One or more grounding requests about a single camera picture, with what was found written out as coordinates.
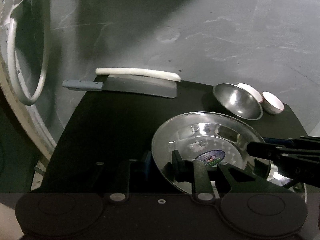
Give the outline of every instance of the metal plate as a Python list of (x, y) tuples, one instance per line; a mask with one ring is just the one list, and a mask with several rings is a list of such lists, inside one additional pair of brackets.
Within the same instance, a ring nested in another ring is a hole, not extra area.
[[(183, 159), (199, 158), (213, 166), (223, 160), (253, 171), (254, 157), (246, 152), (247, 144), (251, 141), (264, 142), (244, 122), (224, 114), (192, 112), (163, 123), (153, 136), (151, 151), (163, 176), (182, 192), (191, 193), (189, 182), (177, 182), (174, 179), (171, 165), (173, 150), (178, 150)], [(269, 160), (257, 159), (270, 165)]]

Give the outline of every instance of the small white bowl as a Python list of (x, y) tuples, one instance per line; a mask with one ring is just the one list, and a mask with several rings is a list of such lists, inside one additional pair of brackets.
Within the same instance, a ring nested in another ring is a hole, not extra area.
[(263, 102), (262, 108), (269, 114), (279, 114), (284, 110), (284, 105), (274, 94), (269, 92), (262, 92)]
[(244, 83), (238, 83), (237, 84), (238, 87), (241, 87), (242, 89), (248, 91), (251, 95), (253, 95), (253, 97), (261, 104), (263, 101), (262, 95), (260, 95), (260, 93), (255, 90), (252, 86), (249, 86), (247, 84)]

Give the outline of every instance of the circular mount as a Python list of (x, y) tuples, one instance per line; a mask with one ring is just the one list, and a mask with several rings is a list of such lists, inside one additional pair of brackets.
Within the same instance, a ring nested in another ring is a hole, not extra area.
[(24, 233), (64, 237), (92, 225), (102, 209), (102, 200), (95, 193), (27, 193), (15, 212)]
[(115, 201), (115, 202), (125, 200), (125, 194), (123, 193), (113, 193), (109, 197), (112, 201)]
[(296, 233), (308, 213), (303, 199), (294, 193), (227, 193), (220, 211), (232, 227), (263, 238)]
[(198, 194), (198, 199), (202, 200), (202, 201), (210, 201), (213, 200), (214, 196), (211, 193), (199, 193)]

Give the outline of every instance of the black tabletop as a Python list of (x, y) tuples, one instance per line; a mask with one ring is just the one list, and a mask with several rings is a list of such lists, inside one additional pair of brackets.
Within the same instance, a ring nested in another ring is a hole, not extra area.
[[(140, 159), (166, 120), (187, 112), (228, 114), (212, 94), (212, 86), (182, 81), (174, 99), (121, 92), (86, 92), (55, 148), (42, 184), (77, 174), (92, 163), (110, 169), (129, 158)], [(262, 137), (298, 138), (306, 132), (292, 109), (244, 121)]]

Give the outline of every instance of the white pipe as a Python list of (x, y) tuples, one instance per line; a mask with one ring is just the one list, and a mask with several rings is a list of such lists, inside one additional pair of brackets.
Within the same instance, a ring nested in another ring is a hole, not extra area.
[(136, 76), (147, 76), (160, 79), (166, 79), (171, 81), (180, 82), (181, 78), (176, 73), (144, 69), (144, 68), (96, 68), (97, 75), (136, 75)]
[(42, 67), (39, 82), (33, 96), (28, 97), (25, 95), (21, 84), (19, 82), (18, 73), (16, 68), (16, 52), (15, 52), (15, 40), (16, 40), (16, 31), (17, 31), (17, 21), (13, 17), (10, 19), (9, 33), (8, 33), (8, 72), (10, 82), (13, 88), (13, 91), (17, 95), (17, 98), (21, 103), (27, 106), (33, 105), (39, 98), (42, 89), (44, 87), (45, 78), (47, 75), (48, 60), (49, 60), (49, 47), (50, 47), (50, 0), (42, 0), (43, 8), (43, 22), (44, 22), (44, 48), (43, 48), (43, 58), (42, 58)]

